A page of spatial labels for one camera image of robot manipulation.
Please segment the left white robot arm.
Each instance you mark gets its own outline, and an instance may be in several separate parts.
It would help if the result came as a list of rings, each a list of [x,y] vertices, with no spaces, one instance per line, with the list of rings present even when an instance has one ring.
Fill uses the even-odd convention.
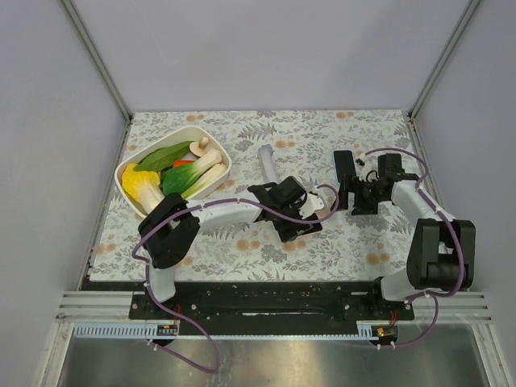
[[[197,235],[235,224],[270,222],[283,243],[321,231],[317,213],[326,203],[294,177],[251,185],[242,193],[213,200],[166,196],[138,226],[145,255],[146,283],[158,302],[176,293],[176,266],[186,257]]]

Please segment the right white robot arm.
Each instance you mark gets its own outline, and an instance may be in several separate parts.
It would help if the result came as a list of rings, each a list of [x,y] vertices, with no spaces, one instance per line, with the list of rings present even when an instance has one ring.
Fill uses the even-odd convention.
[[[405,269],[379,280],[381,297],[412,302],[420,296],[451,297],[474,279],[476,228],[449,214],[408,173],[400,154],[383,149],[375,160],[355,159],[352,152],[333,153],[339,183],[339,209],[353,216],[376,215],[390,202],[414,226]]]

